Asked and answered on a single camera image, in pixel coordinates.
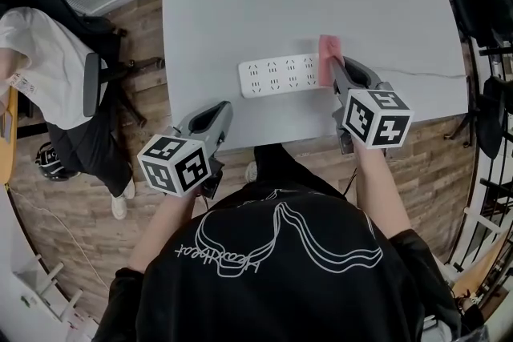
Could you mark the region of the black helmet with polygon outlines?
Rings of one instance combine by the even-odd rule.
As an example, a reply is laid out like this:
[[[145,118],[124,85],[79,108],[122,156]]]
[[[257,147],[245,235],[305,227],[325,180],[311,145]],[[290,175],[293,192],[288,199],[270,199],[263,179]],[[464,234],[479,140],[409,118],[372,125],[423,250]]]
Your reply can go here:
[[[66,169],[60,162],[51,142],[44,143],[37,152],[34,163],[43,177],[55,182],[64,182],[80,175],[77,171]]]

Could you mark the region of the pink cloth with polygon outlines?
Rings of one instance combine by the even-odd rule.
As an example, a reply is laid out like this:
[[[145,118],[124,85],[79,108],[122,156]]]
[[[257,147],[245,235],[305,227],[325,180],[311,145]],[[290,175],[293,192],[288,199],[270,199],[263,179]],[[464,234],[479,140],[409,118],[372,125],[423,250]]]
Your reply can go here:
[[[318,42],[318,82],[322,87],[333,85],[332,64],[344,65],[340,39],[332,35],[321,35]]]

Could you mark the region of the person's right forearm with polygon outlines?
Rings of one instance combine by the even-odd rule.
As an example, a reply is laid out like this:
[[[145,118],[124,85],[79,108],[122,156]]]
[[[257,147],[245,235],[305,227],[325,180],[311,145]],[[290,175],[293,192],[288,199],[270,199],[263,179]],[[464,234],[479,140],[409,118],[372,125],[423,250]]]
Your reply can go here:
[[[357,206],[389,239],[411,229],[410,219],[398,193],[386,158],[380,149],[353,144],[357,159]]]

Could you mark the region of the black mesh office chair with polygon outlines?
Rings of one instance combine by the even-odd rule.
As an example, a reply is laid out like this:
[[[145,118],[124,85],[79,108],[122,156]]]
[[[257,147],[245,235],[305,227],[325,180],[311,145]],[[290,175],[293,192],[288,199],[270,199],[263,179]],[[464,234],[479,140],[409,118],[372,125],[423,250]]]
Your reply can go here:
[[[482,56],[513,54],[513,0],[452,0],[461,31]]]
[[[491,76],[483,85],[483,92],[471,100],[469,111],[458,127],[445,140],[454,140],[469,126],[469,140],[464,147],[473,144],[473,135],[480,150],[490,159],[499,153],[502,141],[513,144],[513,131],[508,130],[508,115],[513,115],[513,80],[505,81]]]

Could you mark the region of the white power strip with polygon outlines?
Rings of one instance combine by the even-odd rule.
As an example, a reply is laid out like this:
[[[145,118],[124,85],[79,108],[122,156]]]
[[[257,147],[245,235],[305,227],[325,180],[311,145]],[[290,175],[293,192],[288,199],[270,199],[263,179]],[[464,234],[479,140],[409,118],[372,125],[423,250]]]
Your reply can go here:
[[[264,58],[238,65],[241,94],[245,99],[316,90],[321,86],[318,54]]]

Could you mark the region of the round yellow wooden table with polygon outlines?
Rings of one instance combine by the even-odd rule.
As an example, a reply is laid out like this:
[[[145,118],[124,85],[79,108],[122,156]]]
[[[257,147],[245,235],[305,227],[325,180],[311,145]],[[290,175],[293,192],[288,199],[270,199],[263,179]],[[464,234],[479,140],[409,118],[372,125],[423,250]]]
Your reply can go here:
[[[10,142],[0,138],[0,184],[7,184],[14,170],[18,125],[18,91],[10,88],[6,111],[12,116]]]

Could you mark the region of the white wooden rack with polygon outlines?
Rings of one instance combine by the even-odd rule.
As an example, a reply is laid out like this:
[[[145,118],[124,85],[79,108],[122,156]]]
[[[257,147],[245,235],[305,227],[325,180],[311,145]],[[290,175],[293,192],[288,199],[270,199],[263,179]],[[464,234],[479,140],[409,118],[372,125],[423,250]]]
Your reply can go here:
[[[35,308],[46,313],[59,323],[67,322],[75,311],[75,306],[83,294],[78,289],[73,296],[66,297],[59,291],[58,274],[63,270],[63,262],[46,272],[37,254],[27,264],[11,272],[11,283],[18,292],[22,306]]]

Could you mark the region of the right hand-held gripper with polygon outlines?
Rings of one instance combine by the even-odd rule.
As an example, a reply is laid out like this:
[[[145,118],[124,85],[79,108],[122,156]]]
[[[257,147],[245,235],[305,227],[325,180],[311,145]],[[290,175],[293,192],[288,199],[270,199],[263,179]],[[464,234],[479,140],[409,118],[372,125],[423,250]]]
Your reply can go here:
[[[341,153],[353,153],[353,144],[368,149],[401,147],[414,112],[369,67],[349,57],[329,59],[333,90],[341,108],[333,112]]]

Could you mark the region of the person's left forearm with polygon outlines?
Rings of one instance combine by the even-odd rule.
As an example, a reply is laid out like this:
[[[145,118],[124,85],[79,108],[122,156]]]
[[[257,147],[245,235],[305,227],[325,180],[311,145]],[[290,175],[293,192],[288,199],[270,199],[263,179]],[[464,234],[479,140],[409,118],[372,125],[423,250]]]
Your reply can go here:
[[[134,247],[127,267],[133,271],[144,273],[169,239],[192,218],[195,201],[195,192],[184,197],[165,196]]]

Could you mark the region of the purple phone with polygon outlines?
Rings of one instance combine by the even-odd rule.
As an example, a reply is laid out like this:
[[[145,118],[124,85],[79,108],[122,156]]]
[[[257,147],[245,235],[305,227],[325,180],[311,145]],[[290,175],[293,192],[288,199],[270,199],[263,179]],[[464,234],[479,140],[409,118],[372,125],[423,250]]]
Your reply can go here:
[[[6,111],[0,117],[0,138],[4,139],[7,143],[10,142],[12,126],[12,116],[9,111]]]

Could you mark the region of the person's black printed shirt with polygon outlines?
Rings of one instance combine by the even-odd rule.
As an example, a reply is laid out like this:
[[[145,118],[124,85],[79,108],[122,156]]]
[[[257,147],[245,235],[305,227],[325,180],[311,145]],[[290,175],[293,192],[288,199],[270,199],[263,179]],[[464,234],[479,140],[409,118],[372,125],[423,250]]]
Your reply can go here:
[[[450,289],[411,229],[387,239],[280,144],[258,175],[194,216],[144,273],[119,269],[92,342],[420,342]]]

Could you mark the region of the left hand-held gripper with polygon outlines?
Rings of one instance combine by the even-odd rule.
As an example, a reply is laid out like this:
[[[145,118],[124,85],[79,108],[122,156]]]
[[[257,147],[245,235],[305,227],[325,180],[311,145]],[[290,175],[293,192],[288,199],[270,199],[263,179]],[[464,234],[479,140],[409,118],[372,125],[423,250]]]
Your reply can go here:
[[[232,104],[221,101],[190,113],[165,134],[153,135],[137,155],[148,185],[176,197],[198,191],[213,199],[224,166],[215,154],[228,136],[232,118]]]

